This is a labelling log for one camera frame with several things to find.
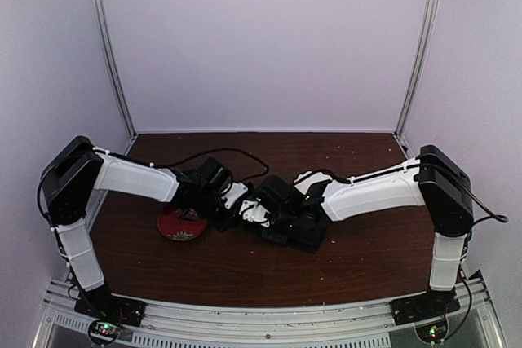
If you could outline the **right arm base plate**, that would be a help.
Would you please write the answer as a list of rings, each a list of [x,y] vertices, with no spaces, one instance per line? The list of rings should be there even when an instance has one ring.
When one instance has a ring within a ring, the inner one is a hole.
[[[429,291],[391,302],[396,326],[442,317],[459,309],[459,300],[453,292]]]

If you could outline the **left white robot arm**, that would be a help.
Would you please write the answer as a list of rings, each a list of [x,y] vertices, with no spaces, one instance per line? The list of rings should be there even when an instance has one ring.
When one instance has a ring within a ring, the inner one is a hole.
[[[107,283],[86,228],[92,192],[125,193],[192,209],[224,231],[252,190],[213,157],[194,170],[178,170],[174,165],[133,161],[77,136],[42,171],[37,206],[80,289],[87,292],[86,306],[108,319],[117,312],[117,300],[102,289]]]

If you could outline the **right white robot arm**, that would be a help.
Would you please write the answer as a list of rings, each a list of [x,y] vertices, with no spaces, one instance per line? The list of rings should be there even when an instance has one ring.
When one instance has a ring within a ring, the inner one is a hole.
[[[418,299],[425,316],[449,304],[467,235],[474,223],[471,181],[438,147],[370,174],[342,178],[309,170],[292,182],[272,175],[243,200],[239,217],[257,236],[315,253],[331,222],[409,206],[424,206],[435,232],[429,290]]]

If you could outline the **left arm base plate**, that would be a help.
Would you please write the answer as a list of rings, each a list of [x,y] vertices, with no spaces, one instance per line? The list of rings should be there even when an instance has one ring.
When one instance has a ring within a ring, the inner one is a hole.
[[[77,313],[133,327],[141,325],[145,308],[146,304],[142,301],[113,295],[80,296],[74,306]]]

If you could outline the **black zip tool case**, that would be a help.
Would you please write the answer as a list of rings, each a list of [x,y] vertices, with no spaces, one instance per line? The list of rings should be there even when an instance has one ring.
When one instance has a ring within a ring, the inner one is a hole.
[[[246,232],[278,245],[288,246],[305,253],[315,253],[325,238],[326,225],[304,229],[297,224],[283,227],[265,227],[258,223],[247,222],[243,225]]]

